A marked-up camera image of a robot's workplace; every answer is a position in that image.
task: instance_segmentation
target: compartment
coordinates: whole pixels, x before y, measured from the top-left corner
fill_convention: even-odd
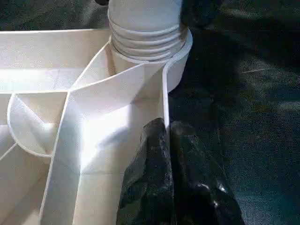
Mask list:
[[[0,157],[0,224],[38,225],[48,166],[14,144]]]
[[[69,89],[109,35],[109,30],[1,32],[0,91]]]
[[[13,94],[7,108],[12,137],[24,150],[50,158],[66,92]]]
[[[0,157],[15,143],[7,124],[7,108],[10,94],[0,94]]]
[[[142,128],[167,108],[162,66],[141,64],[71,92],[50,165],[42,225],[115,224],[123,173]]]
[[[97,81],[106,79],[120,73],[137,64],[126,61],[122,58],[112,56],[110,44],[106,45],[94,56],[82,74],[74,83],[74,88],[79,88]]]

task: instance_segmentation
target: curved edge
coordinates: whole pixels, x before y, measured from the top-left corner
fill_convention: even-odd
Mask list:
[[[192,48],[192,45],[193,45],[193,36],[192,36],[191,31],[188,30],[186,44],[183,46],[183,48],[178,53],[176,53],[171,59],[169,59],[169,61],[166,63],[166,65],[163,69],[163,76],[166,77],[168,92],[175,89],[178,86],[178,84],[180,83],[182,74],[183,74],[183,71],[185,68],[185,64],[188,59],[188,54]],[[180,66],[180,69],[176,70],[175,74],[170,75],[169,69],[176,62],[179,62],[180,60],[183,60],[182,66]]]
[[[112,39],[114,42],[116,42],[117,45],[120,45],[119,48],[121,48],[122,43],[116,38],[116,36],[112,36]],[[123,49],[126,50],[126,52],[129,53],[147,53],[147,54],[155,54],[155,53],[162,53],[163,51],[172,50],[173,47],[176,47],[177,45],[181,45],[180,48],[184,45],[184,42],[182,40],[176,40],[175,42],[160,47],[160,48],[152,48],[152,49],[139,49],[139,48],[132,48],[127,46],[122,46]]]
[[[30,149],[28,149],[26,146],[24,146],[20,141],[19,139],[16,137],[15,133],[14,133],[14,130],[11,126],[11,123],[10,123],[10,112],[11,112],[11,106],[12,106],[12,103],[13,103],[13,100],[16,98],[16,95],[15,93],[13,93],[9,99],[9,102],[8,102],[8,107],[7,107],[7,126],[8,126],[8,130],[10,132],[10,135],[12,136],[12,138],[14,139],[14,141],[24,150],[26,151],[27,153],[31,154],[31,155],[34,155],[36,157],[40,157],[40,158],[45,158],[45,159],[49,159],[49,161],[51,160],[52,158],[52,155],[47,155],[47,154],[41,154],[41,153],[37,153],[37,152],[34,152]]]
[[[117,73],[117,74],[114,75],[114,76],[110,76],[110,77],[105,78],[105,79],[103,79],[103,80],[95,81],[95,82],[92,82],[92,83],[83,85],[83,86],[81,86],[81,87],[74,87],[73,89],[70,89],[69,92],[73,92],[73,91],[77,91],[77,90],[82,90],[82,89],[88,88],[88,87],[90,87],[90,86],[93,86],[93,85],[95,85],[95,84],[106,82],[106,81],[108,81],[108,80],[114,79],[114,78],[117,77],[117,76],[122,75],[123,73],[127,73],[128,71],[130,71],[130,70],[132,70],[132,69],[135,69],[135,68],[138,68],[138,67],[142,67],[142,66],[144,66],[144,65],[145,65],[145,63],[143,63],[143,64],[138,64],[138,65],[136,65],[136,66],[134,66],[134,67],[130,67],[130,68],[128,68],[128,69],[126,69],[126,70],[124,70],[124,71],[122,71],[122,72]]]
[[[95,61],[95,59],[98,57],[99,54],[101,54],[102,51],[104,51],[104,49],[109,45],[109,43],[107,42],[95,55],[94,57],[90,60],[90,62],[88,63],[88,65],[84,68],[84,70],[81,72],[81,74],[77,77],[77,79],[74,81],[74,83],[71,85],[71,87],[69,88],[69,90],[73,89],[78,82],[83,78],[83,76],[85,75],[86,71],[89,69],[89,67],[92,65],[92,63]]]
[[[147,60],[135,60],[135,59],[131,59],[125,55],[122,55],[120,52],[118,52],[118,50],[116,50],[116,48],[113,46],[112,44],[112,36],[109,37],[108,42],[110,44],[110,48],[112,50],[112,54],[115,54],[116,56],[122,58],[123,60],[132,62],[132,63],[136,63],[136,64],[157,64],[157,63],[168,63],[170,61],[177,61],[180,60],[181,58],[183,58],[185,55],[187,55],[189,53],[189,51],[192,48],[193,45],[193,36],[191,31],[188,29],[187,30],[187,39],[185,44],[183,45],[183,47],[176,53],[174,54],[171,58],[169,59],[165,59],[165,60],[161,60],[161,61],[147,61]]]
[[[122,53],[123,55],[127,55],[128,53],[126,53],[124,50],[122,50],[117,44],[115,46],[118,51],[120,53]],[[135,59],[135,60],[140,60],[140,61],[146,61],[146,60],[151,60],[151,61],[159,61],[159,60],[163,60],[165,58],[168,57],[168,59],[171,57],[171,52],[166,52],[166,53],[163,53],[161,55],[157,55],[157,56],[134,56],[134,55],[131,55],[130,56],[132,59]]]
[[[165,68],[163,69],[163,74],[162,74],[163,107],[164,107],[164,123],[165,123],[165,128],[167,130],[167,138],[169,140],[170,116],[169,116],[168,78],[167,78],[167,74],[165,73]]]
[[[112,30],[112,35],[117,39],[119,40],[120,42],[123,42],[125,46],[128,46],[128,47],[135,47],[137,45],[140,45],[140,46],[156,46],[156,45],[164,45],[166,43],[170,43],[172,41],[174,41],[175,39],[180,39],[180,36],[182,34],[180,33],[177,33],[177,34],[174,34],[173,36],[170,36],[170,37],[167,37],[165,39],[162,39],[162,40],[156,40],[156,41],[137,41],[137,40],[131,40],[131,39],[125,39],[121,36],[119,36],[115,31]]]

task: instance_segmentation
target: white 3d printed part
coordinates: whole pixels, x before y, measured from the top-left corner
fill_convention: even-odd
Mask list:
[[[169,126],[192,36],[133,60],[109,30],[0,33],[0,224],[113,225],[123,173],[149,121]]]
[[[136,60],[171,58],[186,41],[181,5],[182,0],[110,0],[112,45]]]

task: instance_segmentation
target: black fabric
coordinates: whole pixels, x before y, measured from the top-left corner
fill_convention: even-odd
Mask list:
[[[162,118],[148,123],[134,161],[126,169],[117,225],[174,224],[173,176]]]
[[[179,225],[244,225],[223,165],[202,146],[194,129],[171,124],[171,158]]]
[[[218,14],[223,0],[183,0],[181,22],[188,27],[208,25]]]
[[[245,224],[298,225],[300,32],[270,18],[219,18],[193,30],[171,121],[195,127],[223,163]]]
[[[107,28],[106,15],[95,0],[1,0],[0,30]]]

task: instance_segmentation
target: white cylindrical pipe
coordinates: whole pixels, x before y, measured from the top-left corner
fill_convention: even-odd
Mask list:
[[[110,0],[110,18],[127,30],[165,30],[180,23],[182,0]]]
[[[187,29],[180,24],[181,3],[182,0],[111,0],[108,18],[112,44],[121,54],[136,60],[171,58],[186,41]]]

